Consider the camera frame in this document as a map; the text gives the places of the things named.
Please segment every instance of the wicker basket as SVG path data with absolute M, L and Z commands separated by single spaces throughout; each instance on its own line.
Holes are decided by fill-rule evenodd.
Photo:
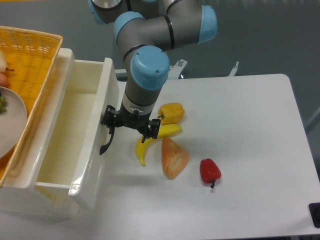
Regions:
M 27 122 L 15 148 L 1 159 L 0 187 L 9 171 L 14 168 L 21 154 L 24 139 L 33 124 L 35 111 L 39 106 L 63 38 L 59 35 L 34 30 L 0 26 L 0 50 L 9 69 L 8 88 L 19 94 L 25 103 Z

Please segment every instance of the bread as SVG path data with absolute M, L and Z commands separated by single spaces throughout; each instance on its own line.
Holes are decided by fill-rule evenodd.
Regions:
M 162 140 L 161 161 L 164 174 L 175 179 L 189 162 L 189 153 L 169 137 Z

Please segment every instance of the white plate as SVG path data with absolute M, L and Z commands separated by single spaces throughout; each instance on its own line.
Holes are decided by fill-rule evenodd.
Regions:
M 6 111 L 0 112 L 0 158 L 17 143 L 27 122 L 27 110 L 24 101 L 14 91 L 0 87 L 5 97 Z

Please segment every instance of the pepper stem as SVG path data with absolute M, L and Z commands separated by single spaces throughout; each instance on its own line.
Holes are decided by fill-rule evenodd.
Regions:
M 160 116 L 158 116 L 158 119 L 159 119 L 159 118 L 164 119 L 164 118 L 165 118 L 165 115 L 162 113 Z

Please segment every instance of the open drawer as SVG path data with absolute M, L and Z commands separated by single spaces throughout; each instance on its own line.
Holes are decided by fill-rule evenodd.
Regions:
M 119 87 L 110 58 L 94 62 L 70 55 L 63 48 L 58 55 L 56 64 L 62 61 L 65 69 L 54 73 L 50 104 L 0 189 L 2 210 L 73 217 L 79 207 L 95 204 L 108 157 L 99 155 L 109 137 L 100 121 L 107 105 L 117 106 Z

